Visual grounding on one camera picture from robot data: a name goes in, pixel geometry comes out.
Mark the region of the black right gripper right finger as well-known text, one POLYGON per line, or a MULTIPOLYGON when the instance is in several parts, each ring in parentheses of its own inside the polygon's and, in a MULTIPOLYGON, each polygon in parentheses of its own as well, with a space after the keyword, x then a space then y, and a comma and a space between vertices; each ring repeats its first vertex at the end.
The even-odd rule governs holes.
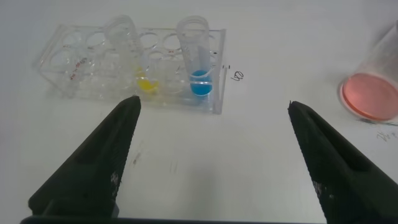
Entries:
POLYGON ((397 184, 309 106, 288 112, 327 223, 397 223, 397 184))

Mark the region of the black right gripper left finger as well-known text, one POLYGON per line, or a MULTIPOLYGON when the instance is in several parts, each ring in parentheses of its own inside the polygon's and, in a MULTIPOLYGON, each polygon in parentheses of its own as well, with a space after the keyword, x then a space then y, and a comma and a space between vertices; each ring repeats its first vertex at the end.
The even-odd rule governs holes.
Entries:
POLYGON ((115 217, 140 111, 138 96, 122 100, 31 196, 33 215, 115 217))

